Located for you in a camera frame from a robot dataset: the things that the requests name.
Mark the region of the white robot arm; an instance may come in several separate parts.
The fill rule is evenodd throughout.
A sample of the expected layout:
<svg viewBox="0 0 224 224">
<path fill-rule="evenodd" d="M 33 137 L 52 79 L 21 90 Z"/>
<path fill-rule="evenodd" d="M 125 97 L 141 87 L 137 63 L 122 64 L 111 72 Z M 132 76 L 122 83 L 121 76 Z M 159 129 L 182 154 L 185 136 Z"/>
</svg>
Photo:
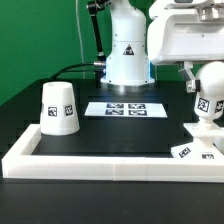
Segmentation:
<svg viewBox="0 0 224 224">
<path fill-rule="evenodd" d="M 129 0 L 111 0 L 112 51 L 106 87 L 135 91 L 154 82 L 151 65 L 179 66 L 189 92 L 200 90 L 196 63 L 224 61 L 224 0 L 155 0 L 146 16 Z"/>
</svg>

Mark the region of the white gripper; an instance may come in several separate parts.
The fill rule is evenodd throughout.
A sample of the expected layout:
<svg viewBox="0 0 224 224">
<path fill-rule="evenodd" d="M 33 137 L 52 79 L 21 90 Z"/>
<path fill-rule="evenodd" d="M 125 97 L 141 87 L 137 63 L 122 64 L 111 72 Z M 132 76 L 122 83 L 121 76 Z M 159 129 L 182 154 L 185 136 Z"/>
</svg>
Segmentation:
<svg viewBox="0 0 224 224">
<path fill-rule="evenodd" d="M 224 60 L 224 22 L 201 21 L 196 9 L 164 10 L 148 27 L 147 45 L 154 65 L 180 62 L 187 92 L 196 93 L 192 62 Z"/>
</svg>

